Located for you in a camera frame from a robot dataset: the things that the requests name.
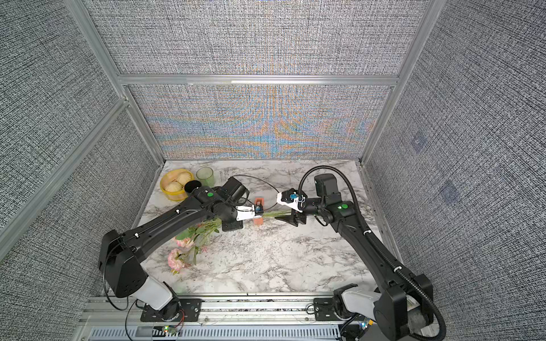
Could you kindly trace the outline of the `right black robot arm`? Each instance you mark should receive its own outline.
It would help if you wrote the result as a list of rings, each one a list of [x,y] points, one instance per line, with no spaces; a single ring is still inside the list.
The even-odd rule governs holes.
[[[434,289],[424,275],[413,274],[378,239],[366,223],[355,190],[340,170],[328,166],[315,176],[316,197],[302,186],[278,193],[277,203],[291,208],[279,219],[295,227],[313,216],[323,226],[331,226],[355,250],[377,284],[377,291],[349,284],[334,291],[332,310],[346,325],[358,316],[376,323],[389,340],[411,337],[426,340],[421,329],[437,323],[433,340],[444,340],[447,327],[434,303]]]

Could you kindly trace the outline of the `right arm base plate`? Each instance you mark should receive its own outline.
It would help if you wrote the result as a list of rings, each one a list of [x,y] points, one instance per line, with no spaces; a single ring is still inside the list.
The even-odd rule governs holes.
[[[337,297],[315,298],[306,307],[306,313],[313,315],[316,321],[348,321],[355,315]],[[355,319],[357,321],[366,321],[368,318],[357,313]]]

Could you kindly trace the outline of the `pink flower bouquet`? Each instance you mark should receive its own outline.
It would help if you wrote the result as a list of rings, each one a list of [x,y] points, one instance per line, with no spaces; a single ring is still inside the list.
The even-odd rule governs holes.
[[[167,263],[172,274],[197,264],[198,255],[207,251],[210,239],[220,234],[222,222],[219,218],[206,220],[188,228],[173,238],[177,247],[170,251]]]

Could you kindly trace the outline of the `orange tape dispenser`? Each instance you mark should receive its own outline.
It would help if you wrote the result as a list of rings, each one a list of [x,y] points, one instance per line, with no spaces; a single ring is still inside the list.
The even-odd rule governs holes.
[[[264,198],[257,197],[254,202],[256,209],[255,217],[253,218],[253,223],[257,226],[263,225],[264,223]]]

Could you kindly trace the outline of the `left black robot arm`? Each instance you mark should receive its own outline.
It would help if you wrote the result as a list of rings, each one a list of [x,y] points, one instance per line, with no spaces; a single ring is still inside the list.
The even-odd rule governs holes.
[[[234,177],[223,186],[195,185],[182,203],[163,215],[126,232],[107,232],[98,260],[104,289],[111,288],[117,298],[136,298],[163,321],[179,319],[178,296],[169,285],[148,274],[142,262],[169,240],[206,220],[219,218],[224,231],[241,229],[243,221],[255,214],[253,206],[240,204],[249,194]]]

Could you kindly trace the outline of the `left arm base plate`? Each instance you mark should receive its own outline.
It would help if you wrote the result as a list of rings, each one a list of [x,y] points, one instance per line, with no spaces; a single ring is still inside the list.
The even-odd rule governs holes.
[[[141,322],[174,323],[197,322],[203,301],[199,298],[177,298],[168,303],[161,310],[156,311],[150,305],[145,305]]]

